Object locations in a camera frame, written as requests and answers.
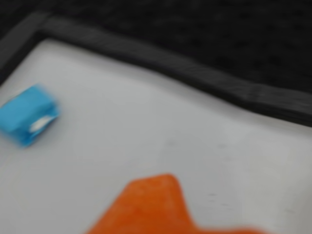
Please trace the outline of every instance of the blue block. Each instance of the blue block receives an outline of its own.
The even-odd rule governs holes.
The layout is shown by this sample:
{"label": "blue block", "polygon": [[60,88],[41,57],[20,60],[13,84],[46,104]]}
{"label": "blue block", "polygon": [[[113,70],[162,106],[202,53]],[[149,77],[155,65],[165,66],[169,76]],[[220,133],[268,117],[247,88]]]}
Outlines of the blue block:
{"label": "blue block", "polygon": [[34,85],[0,108],[0,130],[26,147],[58,116],[55,100]]}

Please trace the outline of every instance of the orange object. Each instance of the orange object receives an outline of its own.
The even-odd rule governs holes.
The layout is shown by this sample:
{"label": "orange object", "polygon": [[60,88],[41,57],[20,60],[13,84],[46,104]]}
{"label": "orange object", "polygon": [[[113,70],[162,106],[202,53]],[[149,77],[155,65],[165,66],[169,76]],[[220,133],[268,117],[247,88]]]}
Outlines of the orange object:
{"label": "orange object", "polygon": [[201,230],[192,222],[172,175],[131,182],[88,234],[261,234]]}

